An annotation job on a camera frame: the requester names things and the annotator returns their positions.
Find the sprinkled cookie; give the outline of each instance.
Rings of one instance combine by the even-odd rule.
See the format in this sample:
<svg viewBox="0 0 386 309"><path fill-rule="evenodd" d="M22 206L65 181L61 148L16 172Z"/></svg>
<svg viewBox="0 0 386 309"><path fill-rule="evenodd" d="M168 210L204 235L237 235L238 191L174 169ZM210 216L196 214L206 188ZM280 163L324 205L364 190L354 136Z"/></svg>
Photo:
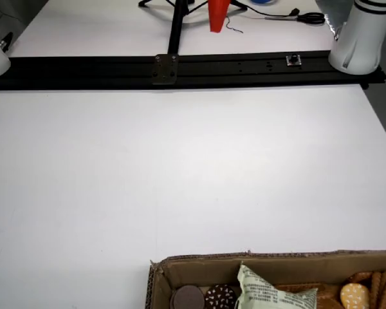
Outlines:
<svg viewBox="0 0 386 309"><path fill-rule="evenodd" d="M369 290L358 283L349 283L340 291L345 309L369 309Z"/></svg>
<svg viewBox="0 0 386 309"><path fill-rule="evenodd" d="M237 296L228 285L216 285L205 294L206 309L234 309Z"/></svg>

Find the round cookie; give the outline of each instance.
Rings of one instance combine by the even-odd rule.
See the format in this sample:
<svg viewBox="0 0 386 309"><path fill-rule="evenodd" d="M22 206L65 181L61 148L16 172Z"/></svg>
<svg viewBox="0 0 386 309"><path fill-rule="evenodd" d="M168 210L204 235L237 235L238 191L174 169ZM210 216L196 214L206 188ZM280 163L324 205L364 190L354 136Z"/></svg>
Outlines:
<svg viewBox="0 0 386 309"><path fill-rule="evenodd" d="M185 285L178 289L170 300L173 309L203 309L205 298L201 290L194 285Z"/></svg>
<svg viewBox="0 0 386 309"><path fill-rule="evenodd" d="M369 290L364 285L349 283L340 291L340 300L345 309L368 309Z"/></svg>
<svg viewBox="0 0 386 309"><path fill-rule="evenodd" d="M216 285L205 294L206 309L234 309L237 301L235 292L228 285Z"/></svg>

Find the black tripod stand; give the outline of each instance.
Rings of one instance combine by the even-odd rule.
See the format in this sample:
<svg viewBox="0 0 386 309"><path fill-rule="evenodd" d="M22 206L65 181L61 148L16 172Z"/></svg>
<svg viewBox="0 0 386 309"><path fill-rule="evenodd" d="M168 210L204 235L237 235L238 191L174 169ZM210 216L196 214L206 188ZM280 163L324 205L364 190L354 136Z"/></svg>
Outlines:
<svg viewBox="0 0 386 309"><path fill-rule="evenodd" d="M146 3L149 3L150 1L152 0L140 1L139 6L146 7ZM201 3L200 5L196 6L191 10L188 9L188 5L194 4L194 0L176 0L175 4L171 3L170 0L166 0L166 2L168 2L170 5L174 7L172 30L170 32L169 48L167 50L167 54L177 55L179 52L181 26L183 24L183 18L186 15L196 11L198 8L201 8L202 6L207 4L208 1ZM230 4L237 6L240 9L240 11L247 10L246 5L240 3L237 0L230 0Z"/></svg>

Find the metal extrusion bar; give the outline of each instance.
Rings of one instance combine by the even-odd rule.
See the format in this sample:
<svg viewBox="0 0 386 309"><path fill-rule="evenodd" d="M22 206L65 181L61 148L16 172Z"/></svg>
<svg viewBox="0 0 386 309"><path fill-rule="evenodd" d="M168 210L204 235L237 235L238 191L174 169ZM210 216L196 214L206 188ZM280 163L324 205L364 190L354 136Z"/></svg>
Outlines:
<svg viewBox="0 0 386 309"><path fill-rule="evenodd" d="M300 57L301 65L288 66L286 57L294 53ZM339 72L329 64L328 56L329 51L177 56L175 76L171 71L157 71L158 74L169 73L164 82L158 82L155 77L155 56L21 57L11 59L11 68L0 77L0 90L196 89L323 84L361 84L366 87L386 80L380 68L369 75Z"/></svg>

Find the screw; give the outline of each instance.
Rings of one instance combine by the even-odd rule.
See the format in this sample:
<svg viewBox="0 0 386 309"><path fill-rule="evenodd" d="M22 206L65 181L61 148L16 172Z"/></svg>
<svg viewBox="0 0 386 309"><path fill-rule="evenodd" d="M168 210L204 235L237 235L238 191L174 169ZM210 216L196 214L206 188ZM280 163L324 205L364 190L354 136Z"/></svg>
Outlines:
<svg viewBox="0 0 386 309"><path fill-rule="evenodd" d="M295 53L290 57L290 62L292 62L292 63L295 63L298 60L299 60L299 56Z"/></svg>

